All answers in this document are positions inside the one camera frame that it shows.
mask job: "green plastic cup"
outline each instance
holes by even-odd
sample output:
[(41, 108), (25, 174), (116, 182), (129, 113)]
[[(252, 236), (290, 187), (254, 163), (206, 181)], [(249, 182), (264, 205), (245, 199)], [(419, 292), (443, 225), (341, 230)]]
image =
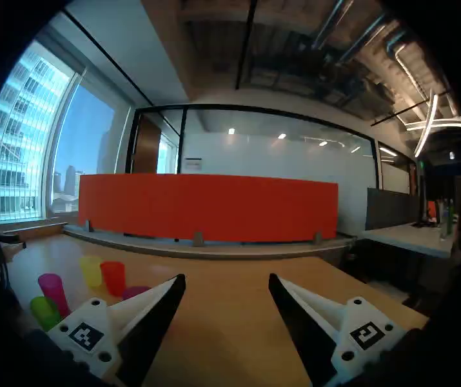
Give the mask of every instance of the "green plastic cup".
[(32, 315), (37, 319), (44, 332), (53, 328), (62, 319), (57, 305), (43, 295), (35, 297), (30, 302)]

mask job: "pink plastic cup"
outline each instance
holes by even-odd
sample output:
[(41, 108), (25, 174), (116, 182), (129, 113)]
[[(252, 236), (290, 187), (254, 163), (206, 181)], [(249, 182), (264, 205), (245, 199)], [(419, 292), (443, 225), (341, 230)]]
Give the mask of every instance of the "pink plastic cup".
[(71, 313), (65, 298), (62, 279), (59, 275), (52, 273), (42, 274), (39, 277), (39, 286), (47, 298), (51, 298), (51, 300), (55, 301), (60, 316), (66, 317)]
[(116, 297), (121, 297), (126, 289), (124, 276), (124, 263), (106, 261), (99, 265), (108, 292)]

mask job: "orange partition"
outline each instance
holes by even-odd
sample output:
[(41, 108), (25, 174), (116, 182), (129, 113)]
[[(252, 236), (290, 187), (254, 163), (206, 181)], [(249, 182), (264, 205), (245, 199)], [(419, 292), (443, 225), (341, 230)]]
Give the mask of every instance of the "orange partition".
[(310, 241), (336, 236), (338, 184), (228, 175), (83, 175), (79, 221), (149, 237)]

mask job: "skyscraper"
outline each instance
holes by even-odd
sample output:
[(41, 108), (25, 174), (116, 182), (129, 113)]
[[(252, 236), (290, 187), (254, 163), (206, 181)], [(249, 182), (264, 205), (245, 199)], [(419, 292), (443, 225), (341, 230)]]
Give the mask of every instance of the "skyscraper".
[(74, 176), (74, 197), (80, 197), (80, 176), (83, 175), (83, 171), (76, 171)]
[(0, 221), (42, 216), (43, 160), (70, 77), (32, 43), (0, 92)]
[(76, 168), (72, 165), (67, 167), (65, 172), (64, 194), (74, 196), (74, 186), (76, 184)]
[(60, 172), (53, 174), (53, 192), (57, 194), (62, 192), (62, 174)]

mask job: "sky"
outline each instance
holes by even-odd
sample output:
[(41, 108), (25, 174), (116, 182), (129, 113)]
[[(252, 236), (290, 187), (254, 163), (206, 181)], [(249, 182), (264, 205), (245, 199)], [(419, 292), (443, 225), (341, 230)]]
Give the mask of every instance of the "sky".
[(70, 165), (85, 174), (96, 173), (101, 139), (110, 130), (113, 117), (110, 106), (78, 86), (62, 125), (56, 153), (55, 172), (62, 175), (61, 189)]

